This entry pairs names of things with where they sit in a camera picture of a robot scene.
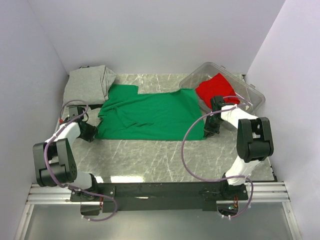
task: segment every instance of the gray wall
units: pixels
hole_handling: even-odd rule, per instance
[[[246,73],[285,0],[28,0],[67,72]]]
[[[319,12],[319,1],[286,0],[246,77],[265,95],[271,161],[306,240],[320,239]]]
[[[67,74],[26,0],[0,7],[0,239],[14,238],[35,170],[32,146],[54,131]]]

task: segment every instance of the red cloth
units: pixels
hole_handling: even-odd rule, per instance
[[[221,73],[218,73],[210,80],[203,81],[202,83],[200,83],[200,85],[195,89],[195,91],[210,109],[210,99],[212,99],[214,96],[236,96],[234,89],[227,81],[227,79],[225,79],[224,76],[222,76]],[[225,98],[224,101],[226,103],[240,103],[238,98],[235,97]]]

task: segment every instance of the gray floor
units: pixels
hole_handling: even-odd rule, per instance
[[[100,214],[104,218],[108,213]],[[102,222],[81,219],[78,205],[36,205],[26,240],[292,240],[282,203],[252,203],[221,219],[201,210],[120,211]]]
[[[139,93],[164,93],[179,89],[186,74],[120,74],[117,84],[139,86]],[[99,108],[90,110],[88,123],[98,125]],[[188,141],[185,158],[189,168],[208,179],[222,177],[236,156],[237,132],[224,127],[220,134],[201,141]],[[197,181],[184,169],[181,141],[99,140],[88,143],[77,139],[72,152],[79,171],[92,173],[109,182],[190,182]],[[250,177],[254,181],[273,181],[269,159],[260,163]]]

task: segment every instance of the cable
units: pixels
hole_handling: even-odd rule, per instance
[[[198,180],[201,180],[201,181],[204,181],[204,182],[211,182],[211,183],[216,183],[216,182],[221,182],[221,181],[224,181],[224,180],[228,180],[228,179],[234,179],[234,178],[245,178],[247,179],[250,184],[251,184],[251,193],[250,193],[250,197],[249,197],[249,200],[247,202],[247,204],[245,205],[245,207],[240,211],[238,212],[236,215],[234,216],[231,216],[231,218],[235,218],[239,215],[241,215],[245,210],[248,209],[251,201],[252,201],[252,197],[253,197],[253,194],[254,194],[254,183],[251,181],[250,178],[248,178],[247,176],[244,176],[244,175],[237,175],[237,176],[228,176],[228,177],[223,177],[223,178],[218,178],[218,179],[206,179],[206,178],[202,178],[200,176],[197,176],[195,175],[187,166],[186,164],[186,161],[185,161],[185,157],[184,157],[184,146],[185,146],[185,142],[187,140],[187,137],[190,133],[190,131],[194,128],[194,126],[200,122],[202,119],[208,117],[208,116],[212,116],[214,114],[219,114],[219,113],[222,113],[222,112],[227,112],[227,111],[231,111],[231,110],[234,110],[238,107],[243,107],[243,106],[246,106],[249,102],[246,101],[247,103],[246,104],[240,104],[240,105],[236,105],[230,109],[226,109],[226,110],[219,110],[219,111],[213,111],[213,112],[209,112],[201,117],[199,117],[192,125],[191,127],[188,129],[188,131],[186,131],[185,135],[184,135],[184,138],[182,140],[182,144],[181,144],[181,160],[182,160],[182,164],[185,168],[185,170],[191,175],[193,176],[194,178],[198,179]]]
[[[81,189],[79,187],[76,187],[76,186],[73,186],[73,185],[70,185],[70,184],[62,184],[61,182],[59,182],[59,180],[56,178],[55,174],[53,173],[51,167],[50,167],[50,164],[49,164],[49,160],[48,160],[48,148],[50,146],[50,144],[62,133],[62,131],[71,123],[73,123],[75,120],[81,118],[82,116],[84,116],[85,114],[87,114],[87,111],[89,109],[89,105],[83,101],[83,100],[79,100],[79,99],[75,99],[75,100],[70,100],[68,102],[66,102],[62,108],[61,108],[61,111],[60,111],[60,118],[62,116],[62,113],[64,111],[64,108],[66,107],[67,104],[71,103],[71,102],[75,102],[75,101],[79,101],[79,102],[82,102],[86,105],[85,107],[85,110],[83,111],[83,113],[81,113],[80,115],[76,116],[75,118],[71,119],[70,121],[68,121],[65,125],[63,125],[57,132],[55,132],[53,134],[53,136],[49,139],[49,141],[47,142],[47,144],[45,145],[44,147],[44,163],[45,163],[45,166],[52,178],[52,180],[54,181],[55,184],[57,184],[59,187],[61,188],[68,188],[72,191],[81,191],[85,194],[89,194],[89,195],[92,195],[92,196],[96,196],[96,197],[101,197],[101,198],[106,198],[106,199],[109,199],[111,201],[114,202],[114,210],[113,212],[105,217],[105,218],[101,218],[101,219],[92,219],[92,218],[89,218],[87,216],[83,216],[85,219],[87,219],[88,221],[92,221],[92,222],[102,222],[104,220],[108,220],[110,219],[111,217],[113,217],[116,213],[117,213],[117,210],[118,210],[118,204],[116,202],[116,200],[110,196],[107,196],[107,195],[102,195],[102,194],[98,194],[98,193],[93,193],[93,192],[89,192],[89,191],[86,191],[84,189]]]

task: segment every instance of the gray marble surface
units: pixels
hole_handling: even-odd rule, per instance
[[[138,93],[164,93],[179,89],[187,74],[120,74],[116,84],[139,86]],[[100,109],[89,110],[88,123],[97,126]],[[198,176],[216,179],[237,157],[237,132],[224,127],[206,140],[187,141],[184,155],[188,167]],[[181,141],[100,140],[89,143],[80,138],[72,145],[79,171],[92,173],[109,182],[191,182],[197,181],[181,161]],[[269,159],[260,163],[251,176],[254,181],[273,181]]]

